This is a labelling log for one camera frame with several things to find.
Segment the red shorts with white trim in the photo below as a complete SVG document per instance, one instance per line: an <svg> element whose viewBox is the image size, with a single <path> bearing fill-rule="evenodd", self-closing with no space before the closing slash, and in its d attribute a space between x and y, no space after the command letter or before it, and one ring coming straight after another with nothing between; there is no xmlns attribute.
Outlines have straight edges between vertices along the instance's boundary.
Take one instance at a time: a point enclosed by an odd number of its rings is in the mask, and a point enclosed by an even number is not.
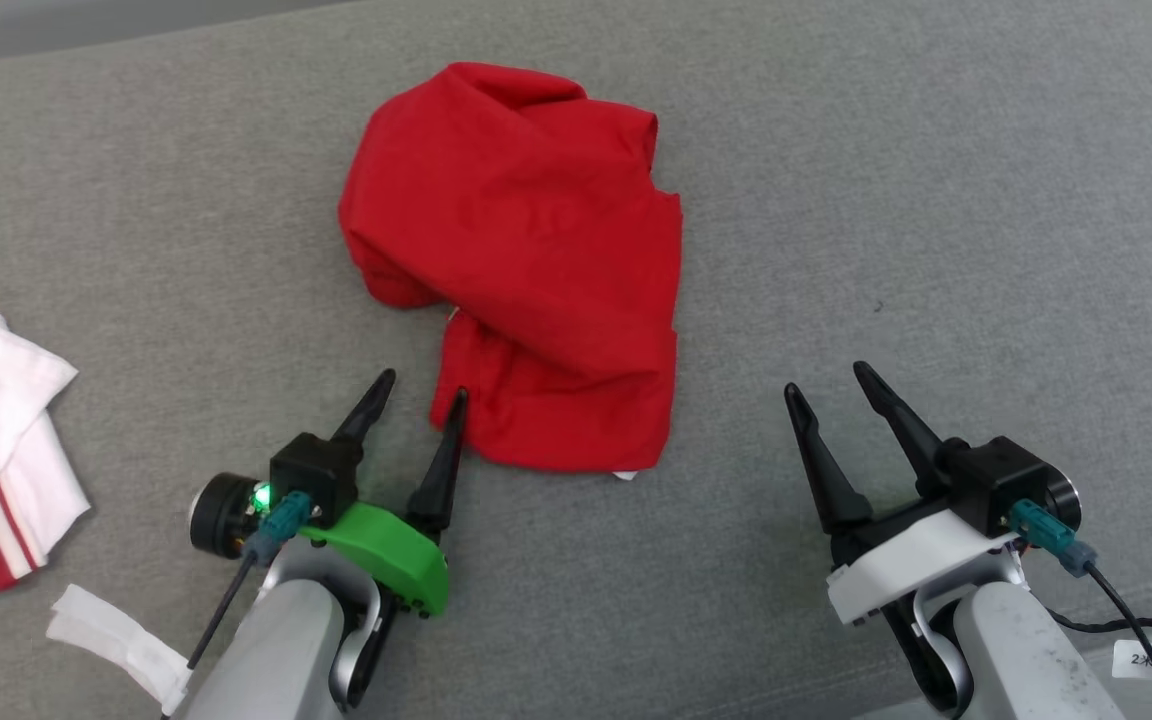
<svg viewBox="0 0 1152 720"><path fill-rule="evenodd" d="M430 418L508 467L634 475L666 450L684 209L653 111L457 61L367 120L338 205L380 304L448 306Z"/></svg>

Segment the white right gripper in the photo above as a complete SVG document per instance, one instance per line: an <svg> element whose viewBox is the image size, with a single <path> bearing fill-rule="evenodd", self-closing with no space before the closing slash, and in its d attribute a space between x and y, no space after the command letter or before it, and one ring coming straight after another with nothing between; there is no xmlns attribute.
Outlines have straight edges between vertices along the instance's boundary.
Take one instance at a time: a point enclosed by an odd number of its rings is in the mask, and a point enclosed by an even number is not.
<svg viewBox="0 0 1152 720"><path fill-rule="evenodd" d="M948 482L937 465L937 452L943 441L890 389L877 370L856 361L852 372L874 414L882 416L896 438L905 460L916 473L915 487L922 498L943 497ZM820 437L817 414L795 382L786 384L783 401L799 448L814 511L827 536L838 536L872 520L867 497L852 487ZM838 620L851 624L887 602L900 600L925 585L956 588L950 575L980 558L1000 556L1005 571L1020 564L1020 536L1007 532L984 537L955 511L932 511L927 520L914 521L892 539L874 550L861 552L861 559L841 562L827 577L828 598Z"/></svg>

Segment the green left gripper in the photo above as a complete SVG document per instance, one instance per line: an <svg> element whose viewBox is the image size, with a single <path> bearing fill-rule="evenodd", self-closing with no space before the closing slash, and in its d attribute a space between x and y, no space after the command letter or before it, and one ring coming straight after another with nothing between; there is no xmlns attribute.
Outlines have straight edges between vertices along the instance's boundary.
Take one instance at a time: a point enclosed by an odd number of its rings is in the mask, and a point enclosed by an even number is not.
<svg viewBox="0 0 1152 720"><path fill-rule="evenodd" d="M364 442L380 420L396 381L396 369L382 370L335 429L332 442ZM445 416L442 441L420 487L408 498L404 520L378 506L356 502L334 526L314 526L308 523L314 515L310 497L291 492L274 506L270 483L220 473L195 497L189 510L189 541L219 558L248 559L252 568L262 569L278 559L291 559L293 541L310 541L317 556L338 551L348 568L367 573L411 609L442 615L450 579L438 546L454 509L468 406L467 388L458 388Z"/></svg>

